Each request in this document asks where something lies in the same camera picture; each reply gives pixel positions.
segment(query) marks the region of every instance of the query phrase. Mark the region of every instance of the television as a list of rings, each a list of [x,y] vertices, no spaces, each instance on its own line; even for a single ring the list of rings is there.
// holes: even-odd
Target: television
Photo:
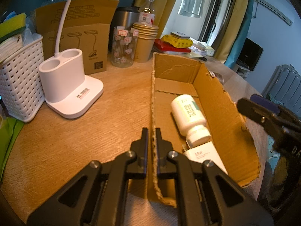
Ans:
[[[243,66],[250,71],[255,69],[256,64],[258,63],[260,56],[262,55],[263,48],[251,41],[249,38],[246,38],[246,41],[243,45],[243,49],[238,57],[237,63],[240,66]]]

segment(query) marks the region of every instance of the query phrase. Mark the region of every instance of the lamp base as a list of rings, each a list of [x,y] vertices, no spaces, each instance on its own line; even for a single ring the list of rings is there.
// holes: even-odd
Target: lamp base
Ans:
[[[102,93],[102,81],[85,75],[85,81],[62,101],[50,103],[46,99],[46,103],[61,116],[75,119],[82,116]]]

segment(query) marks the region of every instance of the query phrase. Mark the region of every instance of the red book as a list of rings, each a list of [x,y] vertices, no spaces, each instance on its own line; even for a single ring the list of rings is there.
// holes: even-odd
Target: red book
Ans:
[[[175,48],[174,46],[170,45],[167,42],[163,42],[160,39],[156,39],[154,42],[154,47],[162,52],[183,52],[183,53],[190,53],[191,49],[189,48]]]

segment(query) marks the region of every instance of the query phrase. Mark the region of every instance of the cardboard flap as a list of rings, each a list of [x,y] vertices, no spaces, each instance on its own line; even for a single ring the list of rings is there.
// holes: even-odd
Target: cardboard flap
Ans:
[[[189,94],[192,97],[198,97],[198,94],[191,83],[177,82],[162,78],[155,78],[155,91],[176,95]]]
[[[193,83],[200,67],[197,60],[154,53],[155,77],[178,82]]]
[[[64,28],[90,24],[110,24],[118,0],[72,0]],[[66,2],[49,4],[36,9],[37,31],[44,34],[57,31]]]
[[[258,177],[260,164],[244,119],[229,94],[216,77],[210,76],[203,63],[193,86],[210,127],[214,146],[229,176],[240,186],[247,185]]]

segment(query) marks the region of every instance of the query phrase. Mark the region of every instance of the white medicine bottle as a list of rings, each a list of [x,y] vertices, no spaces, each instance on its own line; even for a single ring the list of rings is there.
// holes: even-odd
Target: white medicine bottle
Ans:
[[[154,10],[155,0],[145,0],[143,6],[139,9],[139,22],[145,22],[152,25],[155,20],[155,10]]]
[[[207,121],[194,99],[188,95],[176,97],[172,103],[172,114],[181,135],[186,137],[190,148],[207,143],[211,137],[206,128]]]

